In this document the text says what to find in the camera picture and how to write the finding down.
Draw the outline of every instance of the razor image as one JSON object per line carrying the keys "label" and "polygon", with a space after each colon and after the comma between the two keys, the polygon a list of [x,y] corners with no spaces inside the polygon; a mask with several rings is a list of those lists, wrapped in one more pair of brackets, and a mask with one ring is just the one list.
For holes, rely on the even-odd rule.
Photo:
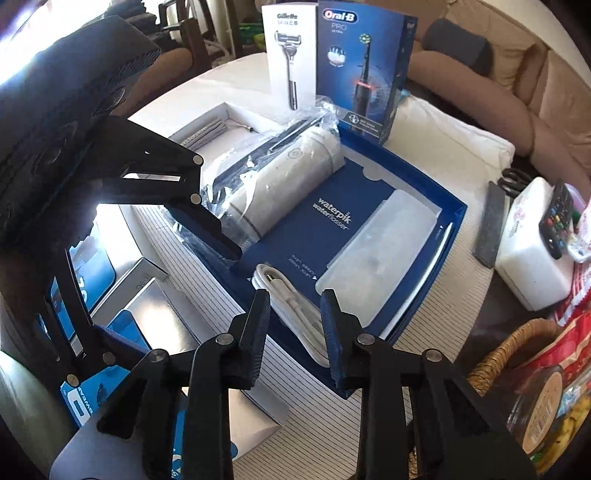
{"label": "razor image", "polygon": [[294,81],[293,66],[294,57],[297,53],[297,47],[301,44],[301,35],[287,35],[275,32],[275,41],[283,47],[283,53],[287,58],[287,83],[290,98],[290,108],[297,110],[297,88]]}
{"label": "razor image", "polygon": [[371,37],[367,33],[362,33],[359,36],[359,41],[365,45],[365,55],[363,56],[363,65],[361,65],[361,76],[355,86],[353,111],[358,115],[367,116],[369,101],[372,95],[372,87],[369,84],[369,49],[371,47]]}

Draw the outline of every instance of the table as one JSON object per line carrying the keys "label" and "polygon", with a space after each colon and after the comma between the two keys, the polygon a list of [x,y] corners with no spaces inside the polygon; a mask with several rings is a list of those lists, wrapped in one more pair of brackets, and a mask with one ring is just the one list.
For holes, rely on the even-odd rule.
{"label": "table", "polygon": [[[201,113],[229,102],[285,121],[269,94],[265,54],[220,66],[158,98],[131,120],[166,137]],[[396,343],[415,353],[438,348],[455,359],[476,320],[492,271],[472,257],[489,180],[509,166],[514,148],[463,124],[427,102],[400,106],[385,148],[406,159],[464,201],[468,210],[456,241],[423,304]],[[216,331],[225,331],[238,305],[201,262],[180,245],[158,207],[136,207],[138,218],[170,273]],[[290,405],[284,428],[235,463],[236,478],[342,479],[355,468],[361,395],[343,400],[267,339],[260,380]]]}

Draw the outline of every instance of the bright window light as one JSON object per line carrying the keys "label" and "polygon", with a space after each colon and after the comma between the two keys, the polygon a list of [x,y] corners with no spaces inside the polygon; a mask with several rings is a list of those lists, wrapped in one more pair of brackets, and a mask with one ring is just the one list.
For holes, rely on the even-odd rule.
{"label": "bright window light", "polygon": [[105,12],[109,3],[109,0],[49,0],[3,48],[0,84],[20,71],[35,54]]}

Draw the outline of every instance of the dark gray pillow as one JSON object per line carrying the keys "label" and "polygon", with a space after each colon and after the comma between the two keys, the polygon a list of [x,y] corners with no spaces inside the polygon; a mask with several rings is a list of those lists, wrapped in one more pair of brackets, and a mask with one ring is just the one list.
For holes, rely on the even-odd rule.
{"label": "dark gray pillow", "polygon": [[447,18],[438,18],[423,37],[423,49],[451,57],[478,75],[488,77],[492,69],[492,47],[485,37],[474,35]]}

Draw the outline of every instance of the black remote control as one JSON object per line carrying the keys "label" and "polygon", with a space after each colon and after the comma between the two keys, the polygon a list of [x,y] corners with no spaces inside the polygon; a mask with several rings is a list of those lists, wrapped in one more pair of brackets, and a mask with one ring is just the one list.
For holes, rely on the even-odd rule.
{"label": "black remote control", "polygon": [[540,221],[540,236],[552,258],[559,260],[566,249],[570,221],[573,218],[573,198],[560,179],[554,185],[554,193],[546,213]]}

